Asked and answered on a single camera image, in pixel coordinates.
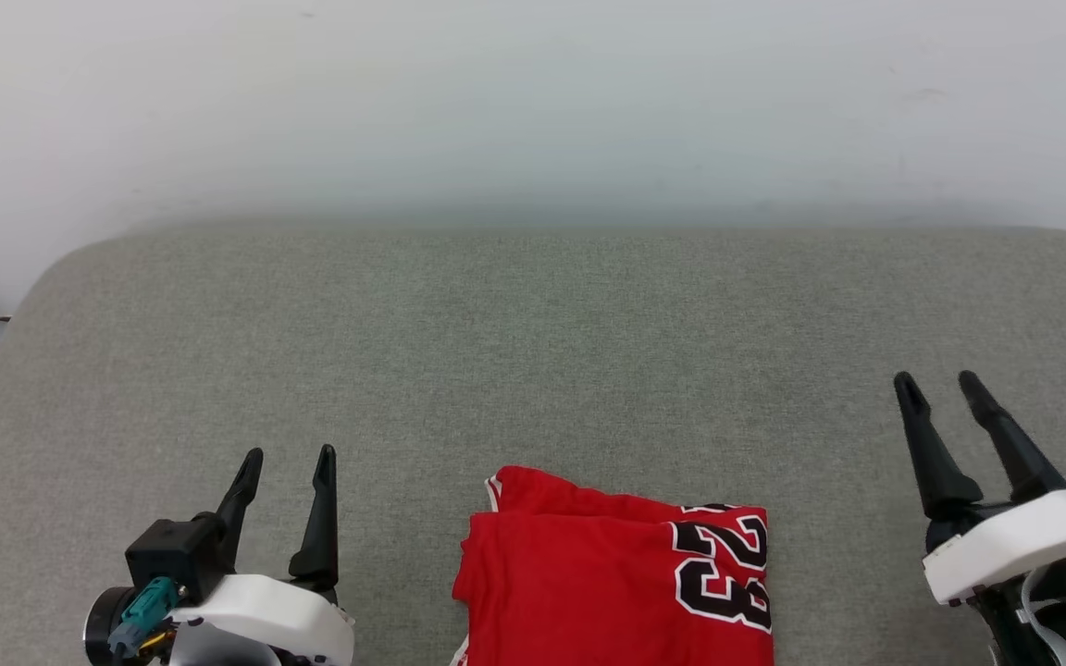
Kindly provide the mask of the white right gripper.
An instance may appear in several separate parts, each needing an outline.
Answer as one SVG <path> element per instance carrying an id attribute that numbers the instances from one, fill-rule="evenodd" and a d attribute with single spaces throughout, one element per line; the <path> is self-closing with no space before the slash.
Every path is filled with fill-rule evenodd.
<path id="1" fill-rule="evenodd" d="M 930 590 L 939 604 L 978 611 L 990 634 L 991 666 L 1066 666 L 1066 480 L 978 374 L 962 371 L 959 384 L 1010 481 L 1010 503 L 1022 506 L 923 557 Z M 923 514 L 951 519 L 978 505 L 978 482 L 944 446 L 909 372 L 894 376 L 894 395 Z"/>

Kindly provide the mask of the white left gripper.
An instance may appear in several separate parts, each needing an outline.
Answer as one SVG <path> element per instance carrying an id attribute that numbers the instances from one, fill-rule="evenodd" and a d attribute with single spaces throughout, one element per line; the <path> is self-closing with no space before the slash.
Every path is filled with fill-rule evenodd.
<path id="1" fill-rule="evenodd" d="M 235 570 L 246 510 L 261 482 L 263 450 L 249 450 L 219 503 L 219 559 Z M 232 574 L 196 607 L 167 615 L 177 626 L 168 666 L 352 666 L 353 624 L 325 596 L 338 584 L 337 452 L 323 444 L 314 497 L 291 585 L 262 574 Z"/>

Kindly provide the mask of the red and white basketball jersey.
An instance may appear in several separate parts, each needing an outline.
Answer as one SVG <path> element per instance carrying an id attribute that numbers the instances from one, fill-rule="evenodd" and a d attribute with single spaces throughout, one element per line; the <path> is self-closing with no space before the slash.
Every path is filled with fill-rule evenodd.
<path id="1" fill-rule="evenodd" d="M 775 666 L 768 514 L 506 465 L 469 520 L 449 666 Z"/>

